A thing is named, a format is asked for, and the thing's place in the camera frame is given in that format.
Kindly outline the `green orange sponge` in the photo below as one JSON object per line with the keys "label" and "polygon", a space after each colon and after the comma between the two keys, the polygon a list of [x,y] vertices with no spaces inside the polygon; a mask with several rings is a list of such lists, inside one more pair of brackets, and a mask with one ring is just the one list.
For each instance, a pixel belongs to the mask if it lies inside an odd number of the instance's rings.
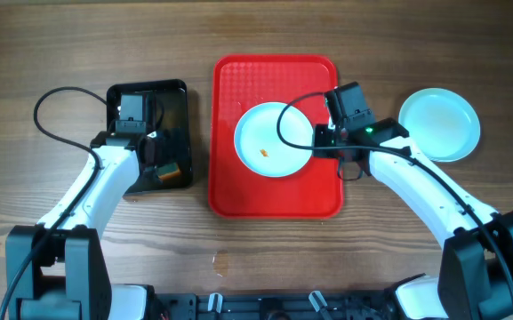
{"label": "green orange sponge", "polygon": [[171,180],[180,175],[181,170],[176,162],[164,164],[156,168],[156,176],[160,181]]}

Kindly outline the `light blue plate top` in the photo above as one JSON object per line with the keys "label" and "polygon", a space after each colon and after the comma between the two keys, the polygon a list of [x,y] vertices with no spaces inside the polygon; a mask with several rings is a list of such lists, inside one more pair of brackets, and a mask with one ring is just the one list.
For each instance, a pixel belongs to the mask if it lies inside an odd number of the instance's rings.
{"label": "light blue plate top", "polygon": [[250,108],[238,121],[234,146],[241,162],[264,177],[280,178],[303,168],[312,151],[313,127],[296,108],[284,110],[283,102],[265,102]]}

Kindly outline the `light blue plate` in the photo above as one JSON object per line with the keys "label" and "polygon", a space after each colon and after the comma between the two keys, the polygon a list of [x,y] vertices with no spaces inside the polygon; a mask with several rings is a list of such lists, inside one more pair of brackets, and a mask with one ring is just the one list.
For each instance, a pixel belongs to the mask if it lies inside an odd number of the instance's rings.
{"label": "light blue plate", "polygon": [[430,150],[424,152],[428,159],[433,162],[451,163],[457,162],[474,153],[474,149],[457,149],[457,150]]}
{"label": "light blue plate", "polygon": [[423,153],[475,149],[481,138],[475,109],[459,94],[443,88],[426,88],[410,95],[400,108],[398,122]]}
{"label": "light blue plate", "polygon": [[250,108],[238,121],[234,146],[241,162],[264,177],[280,178],[303,168],[312,151],[313,127],[296,108],[284,110],[283,102],[265,102]]}

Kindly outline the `light blue plate bottom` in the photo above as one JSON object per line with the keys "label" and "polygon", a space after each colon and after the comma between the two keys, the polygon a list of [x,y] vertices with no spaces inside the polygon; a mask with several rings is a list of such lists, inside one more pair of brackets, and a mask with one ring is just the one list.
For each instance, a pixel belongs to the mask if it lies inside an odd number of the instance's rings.
{"label": "light blue plate bottom", "polygon": [[474,149],[457,149],[457,150],[430,150],[424,152],[428,159],[433,162],[451,163],[457,162],[474,153]]}

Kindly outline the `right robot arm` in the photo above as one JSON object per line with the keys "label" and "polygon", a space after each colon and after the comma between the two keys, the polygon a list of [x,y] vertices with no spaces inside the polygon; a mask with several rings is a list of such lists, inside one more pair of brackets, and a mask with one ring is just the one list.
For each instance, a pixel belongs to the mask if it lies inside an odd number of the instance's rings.
{"label": "right robot arm", "polygon": [[342,134],[316,126],[315,155],[357,162],[399,195],[442,248],[437,277],[393,292],[402,319],[503,319],[513,315],[513,211],[498,213],[433,164],[392,118]]}

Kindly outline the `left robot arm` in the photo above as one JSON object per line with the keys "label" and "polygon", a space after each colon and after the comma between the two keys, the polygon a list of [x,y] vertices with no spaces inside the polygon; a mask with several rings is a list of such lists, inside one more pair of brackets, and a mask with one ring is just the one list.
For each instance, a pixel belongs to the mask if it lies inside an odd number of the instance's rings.
{"label": "left robot arm", "polygon": [[166,155],[160,137],[100,132],[60,202],[6,239],[5,319],[162,319],[150,285],[112,284],[100,238],[126,191]]}

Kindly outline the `black water tray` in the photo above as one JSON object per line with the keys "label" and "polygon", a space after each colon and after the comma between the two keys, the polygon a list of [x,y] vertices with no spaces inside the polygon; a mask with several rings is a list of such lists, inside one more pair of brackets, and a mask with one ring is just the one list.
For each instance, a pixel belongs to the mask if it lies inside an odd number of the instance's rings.
{"label": "black water tray", "polygon": [[107,126],[110,131],[115,130],[116,120],[119,119],[122,95],[138,92],[154,94],[156,122],[152,132],[160,131],[164,134],[169,163],[176,162],[180,167],[181,175],[171,180],[160,181],[156,176],[156,167],[154,167],[141,174],[126,193],[130,195],[188,187],[193,180],[193,164],[188,125],[187,86],[180,79],[111,86],[106,95]]}

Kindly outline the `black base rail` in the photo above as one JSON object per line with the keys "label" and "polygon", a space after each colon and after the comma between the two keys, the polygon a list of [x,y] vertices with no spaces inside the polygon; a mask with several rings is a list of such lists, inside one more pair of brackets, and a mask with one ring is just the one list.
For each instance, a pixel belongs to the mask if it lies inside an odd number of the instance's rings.
{"label": "black base rail", "polygon": [[222,295],[158,294],[153,319],[267,320],[405,319],[405,312],[386,291],[339,294]]}

